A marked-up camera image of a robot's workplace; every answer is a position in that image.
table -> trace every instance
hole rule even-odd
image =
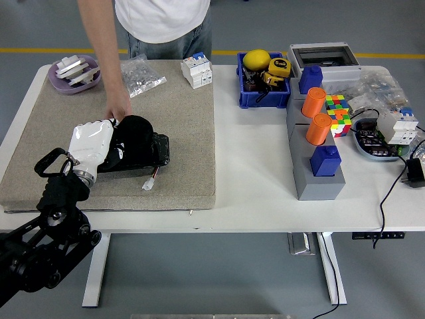
[[[37,72],[0,146],[0,178],[19,141],[48,68],[43,66]],[[92,228],[104,234],[103,250],[100,252],[101,249],[96,247],[92,262],[104,263],[111,233],[324,232],[331,259],[337,266],[330,233],[380,230],[379,203],[403,169],[403,163],[370,161],[357,151],[351,136],[337,138],[335,144],[347,184],[334,201],[298,201],[288,147],[286,111],[277,108],[240,109],[236,67],[216,65],[213,74],[215,207],[205,211],[85,212]],[[423,189],[397,183],[384,205],[385,230],[425,231],[423,195]],[[15,229],[34,217],[34,213],[5,214],[0,211],[0,228]],[[332,283],[327,257],[323,262],[331,299],[335,300],[335,289],[332,288],[335,283]],[[89,273],[88,286],[100,289],[102,273],[103,269]],[[96,277],[93,282],[90,282],[90,275]],[[342,285],[338,270],[337,278],[338,284]]]

yellow floor line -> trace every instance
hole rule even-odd
[[[127,49],[118,50],[120,54],[127,54]],[[239,52],[234,50],[213,50],[212,55],[236,55]],[[93,54],[93,49],[45,49],[45,48],[0,48],[0,53],[73,53],[73,54]],[[394,54],[394,53],[355,53],[357,58],[395,58],[400,60],[424,60],[425,54]]]
[[[119,53],[127,54],[127,49],[118,50]],[[93,54],[93,49],[44,49],[44,48],[0,48],[0,53],[86,53]]]

gray floor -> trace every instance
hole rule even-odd
[[[74,1],[0,0],[0,6],[0,48],[90,47]],[[355,53],[425,53],[425,1],[212,0],[212,13],[216,51],[286,51],[290,44],[345,41]],[[123,37],[120,47],[126,48]],[[64,56],[0,53],[0,141],[38,68]],[[212,62],[236,59],[214,55]],[[390,70],[424,127],[425,60],[360,62]],[[380,241],[373,250],[370,241],[334,234],[348,305],[325,318],[425,318],[424,239],[424,233],[408,233],[404,240]],[[136,313],[312,318],[331,309],[320,257],[291,256],[286,234],[114,235],[97,309],[80,307],[89,265],[84,259],[54,290],[18,293],[0,309],[0,318],[115,319]]]

plastic bag of screws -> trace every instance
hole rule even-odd
[[[145,54],[122,61],[121,72],[130,98],[167,82],[165,76],[160,76],[149,66]]]

yellow ball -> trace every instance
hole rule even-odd
[[[249,68],[251,71],[261,71],[266,70],[272,58],[266,50],[255,49],[251,50],[244,56],[242,60],[244,66]]]

